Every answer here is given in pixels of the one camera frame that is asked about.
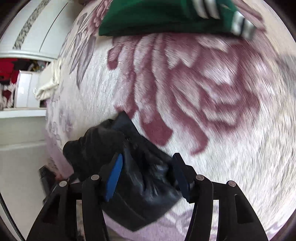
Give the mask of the black leather jacket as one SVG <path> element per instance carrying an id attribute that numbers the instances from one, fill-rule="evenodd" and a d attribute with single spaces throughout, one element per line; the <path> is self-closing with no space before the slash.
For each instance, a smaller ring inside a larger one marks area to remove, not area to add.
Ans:
<path id="1" fill-rule="evenodd" d="M 115 193 L 103 210 L 135 232 L 162 217 L 181 193 L 176 189 L 171 157 L 140 135 L 124 111 L 63 147 L 63 155 L 80 181 L 101 171 L 116 153 L 122 154 L 122 170 Z"/>

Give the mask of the white folded towel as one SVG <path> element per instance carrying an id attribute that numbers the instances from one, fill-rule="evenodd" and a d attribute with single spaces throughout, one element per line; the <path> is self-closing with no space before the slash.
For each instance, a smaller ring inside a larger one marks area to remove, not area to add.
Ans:
<path id="1" fill-rule="evenodd" d="M 52 61 L 40 72 L 35 88 L 35 99 L 38 101 L 50 98 L 60 83 L 62 59 Z"/>

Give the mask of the white sliding wardrobe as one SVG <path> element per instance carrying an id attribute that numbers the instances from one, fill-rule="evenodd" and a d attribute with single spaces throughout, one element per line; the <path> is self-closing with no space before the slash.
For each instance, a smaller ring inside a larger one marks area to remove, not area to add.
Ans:
<path id="1" fill-rule="evenodd" d="M 57 59 L 82 8 L 76 1 L 29 1 L 2 35 L 1 57 Z"/>

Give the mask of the green folded garment white stripes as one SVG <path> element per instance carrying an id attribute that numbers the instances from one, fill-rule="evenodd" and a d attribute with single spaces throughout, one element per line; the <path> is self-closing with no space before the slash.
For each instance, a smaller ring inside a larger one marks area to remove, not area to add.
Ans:
<path id="1" fill-rule="evenodd" d="M 99 35 L 210 33 L 250 40 L 255 30 L 232 1 L 112 1 Z"/>

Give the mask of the white drawer cabinet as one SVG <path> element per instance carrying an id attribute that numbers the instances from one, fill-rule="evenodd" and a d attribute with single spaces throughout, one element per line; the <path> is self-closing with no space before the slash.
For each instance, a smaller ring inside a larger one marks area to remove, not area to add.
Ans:
<path id="1" fill-rule="evenodd" d="M 14 94 L 13 108 L 1 110 L 3 118 L 44 117 L 46 109 L 35 99 L 35 92 L 40 72 L 20 71 L 18 74 Z"/>

